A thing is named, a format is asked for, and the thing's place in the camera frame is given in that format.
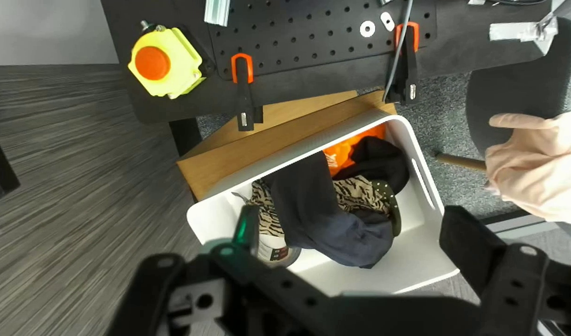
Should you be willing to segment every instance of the black cloth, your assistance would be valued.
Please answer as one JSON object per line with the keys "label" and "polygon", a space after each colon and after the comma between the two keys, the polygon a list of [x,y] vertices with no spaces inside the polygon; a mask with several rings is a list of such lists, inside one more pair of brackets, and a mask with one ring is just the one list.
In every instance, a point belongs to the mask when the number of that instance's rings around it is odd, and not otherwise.
{"label": "black cloth", "polygon": [[386,180],[395,193],[410,178],[405,152],[386,139],[373,136],[362,137],[352,147],[351,158],[354,164],[341,169],[336,178],[364,175],[371,180]]}
{"label": "black cloth", "polygon": [[315,248],[351,266],[371,266],[390,249],[390,218],[369,208],[339,208],[323,152],[295,162],[263,182],[289,246]]}
{"label": "black cloth", "polygon": [[545,57],[470,74],[466,119],[472,141],[481,154],[487,147],[507,141],[513,132],[489,126],[494,113],[515,109],[546,119],[571,109],[571,22],[560,18],[560,31]]}

